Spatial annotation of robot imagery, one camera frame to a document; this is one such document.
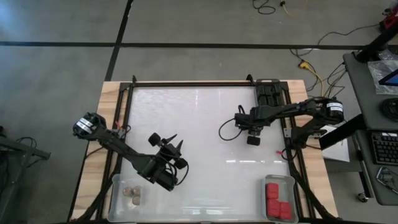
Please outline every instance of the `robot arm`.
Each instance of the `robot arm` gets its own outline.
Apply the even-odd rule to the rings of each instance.
[[[343,105],[338,100],[329,98],[312,98],[300,103],[283,106],[257,106],[249,114],[236,113],[235,126],[241,130],[248,130],[248,144],[258,146],[264,126],[270,126],[279,118],[288,118],[300,115],[310,115],[312,120],[302,127],[291,129],[291,138],[300,147],[305,147],[309,135],[319,131],[328,124],[338,124],[344,121]]]
[[[87,113],[80,118],[73,125],[73,134],[79,139],[98,141],[105,149],[112,150],[130,161],[141,177],[151,183],[157,182],[169,191],[173,190],[178,182],[171,167],[183,169],[187,166],[186,160],[180,158],[182,141],[177,147],[169,144],[176,135],[169,139],[160,139],[160,136],[154,133],[149,142],[152,146],[158,145],[159,152],[156,155],[139,153],[120,140],[116,132],[106,129],[105,119],[96,113]]]

